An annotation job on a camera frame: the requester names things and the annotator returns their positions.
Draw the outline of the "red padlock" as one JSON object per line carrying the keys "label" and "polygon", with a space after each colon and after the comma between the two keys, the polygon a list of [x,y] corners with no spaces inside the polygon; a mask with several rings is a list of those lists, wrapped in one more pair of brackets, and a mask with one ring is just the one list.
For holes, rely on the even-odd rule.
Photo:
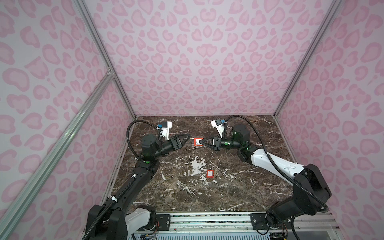
{"label": "red padlock", "polygon": [[214,167],[213,167],[212,164],[209,164],[207,166],[207,173],[206,173],[207,179],[213,179],[214,178],[214,174],[215,174]]}
{"label": "red padlock", "polygon": [[203,144],[201,143],[202,140],[203,138],[191,138],[187,141],[187,143],[192,146],[199,147],[199,146],[203,146]]}

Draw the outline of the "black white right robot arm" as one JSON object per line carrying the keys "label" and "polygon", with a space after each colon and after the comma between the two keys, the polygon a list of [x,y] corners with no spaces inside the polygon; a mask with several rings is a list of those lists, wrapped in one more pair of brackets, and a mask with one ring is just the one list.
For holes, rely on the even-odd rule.
{"label": "black white right robot arm", "polygon": [[235,125],[229,137],[225,135],[223,125],[217,130],[219,135],[201,139],[200,144],[214,151],[235,149],[242,162],[262,168],[293,186],[291,196],[274,203],[266,211],[264,225],[277,229],[291,217],[314,216],[329,210],[327,201],[332,193],[317,166],[293,163],[269,153],[263,146],[258,147],[251,142],[250,131],[245,125]]}

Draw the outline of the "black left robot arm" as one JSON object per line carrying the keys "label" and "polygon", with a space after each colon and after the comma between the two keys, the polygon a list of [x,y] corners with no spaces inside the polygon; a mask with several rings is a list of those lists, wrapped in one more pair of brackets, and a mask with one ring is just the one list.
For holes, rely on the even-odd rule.
{"label": "black left robot arm", "polygon": [[84,240],[127,240],[137,230],[157,228],[156,210],[142,206],[129,213],[133,201],[156,174],[159,158],[181,149],[191,135],[174,135],[160,142],[154,135],[142,138],[142,152],[132,170],[130,179],[102,205],[94,205],[89,213]]}

